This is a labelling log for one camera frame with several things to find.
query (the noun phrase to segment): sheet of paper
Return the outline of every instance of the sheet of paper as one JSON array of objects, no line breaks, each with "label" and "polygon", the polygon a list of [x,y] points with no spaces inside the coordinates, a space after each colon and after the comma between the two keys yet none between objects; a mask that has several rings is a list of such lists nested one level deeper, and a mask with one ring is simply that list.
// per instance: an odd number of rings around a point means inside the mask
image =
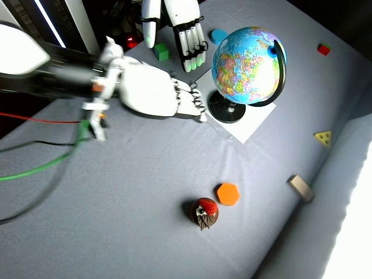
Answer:
[{"label": "sheet of paper", "polygon": [[245,114],[241,120],[231,124],[222,123],[215,119],[210,114],[208,109],[209,96],[211,93],[217,90],[212,79],[212,71],[207,71],[196,81],[196,83],[198,84],[198,90],[200,90],[200,92],[202,93],[202,100],[204,105],[206,106],[207,114],[242,144],[246,143],[249,137],[253,135],[253,133],[258,129],[258,127],[260,127],[260,125],[276,107],[274,103],[271,103],[267,106],[262,106],[260,108],[256,108],[254,106],[246,106]]}]

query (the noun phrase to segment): black globe base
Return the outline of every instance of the black globe base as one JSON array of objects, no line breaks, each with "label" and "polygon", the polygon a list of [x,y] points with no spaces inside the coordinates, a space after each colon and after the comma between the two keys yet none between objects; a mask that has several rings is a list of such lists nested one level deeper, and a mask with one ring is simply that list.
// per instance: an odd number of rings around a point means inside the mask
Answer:
[{"label": "black globe base", "polygon": [[208,108],[212,116],[223,123],[235,123],[245,113],[245,105],[229,101],[218,91],[209,97]]}]

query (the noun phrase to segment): orange hexagon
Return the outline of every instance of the orange hexagon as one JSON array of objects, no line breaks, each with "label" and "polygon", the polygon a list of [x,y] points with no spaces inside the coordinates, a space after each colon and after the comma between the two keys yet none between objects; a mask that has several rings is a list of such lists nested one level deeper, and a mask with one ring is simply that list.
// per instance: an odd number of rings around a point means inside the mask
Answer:
[{"label": "orange hexagon", "polygon": [[239,200],[240,194],[234,184],[223,183],[218,187],[216,196],[223,205],[234,205]]}]

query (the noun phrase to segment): gray table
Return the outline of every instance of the gray table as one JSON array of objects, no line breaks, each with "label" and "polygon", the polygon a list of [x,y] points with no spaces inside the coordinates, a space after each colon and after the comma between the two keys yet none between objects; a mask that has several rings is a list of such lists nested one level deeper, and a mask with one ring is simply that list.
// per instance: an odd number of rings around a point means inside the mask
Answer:
[{"label": "gray table", "polygon": [[[277,107],[245,144],[218,125],[192,120],[151,120],[111,100],[105,143],[89,141],[74,154],[60,186],[36,210],[0,227],[0,278],[249,278],[298,202],[287,186],[292,174],[310,182],[326,153],[312,134],[336,136],[366,85],[371,64],[291,4],[279,0],[207,0],[201,5],[207,34],[265,27],[284,42],[288,79]],[[160,65],[140,44],[138,59],[195,81],[206,63],[186,74],[164,28],[158,41],[171,51]],[[325,57],[319,42],[332,46]],[[36,117],[75,119],[81,100],[56,101]],[[24,123],[0,148],[32,140],[68,142],[73,126]],[[27,170],[66,147],[32,144],[0,153],[1,175]],[[1,183],[0,213],[30,203],[57,167]],[[220,206],[218,222],[200,232],[184,205],[227,181],[241,199]]]}]

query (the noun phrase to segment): yellow triangle block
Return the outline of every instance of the yellow triangle block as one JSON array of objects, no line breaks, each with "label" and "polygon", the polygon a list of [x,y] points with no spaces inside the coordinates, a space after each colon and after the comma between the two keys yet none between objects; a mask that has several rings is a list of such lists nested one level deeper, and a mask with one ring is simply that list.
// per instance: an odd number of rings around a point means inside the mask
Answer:
[{"label": "yellow triangle block", "polygon": [[327,148],[331,148],[331,136],[332,136],[331,131],[314,134],[314,137]]}]

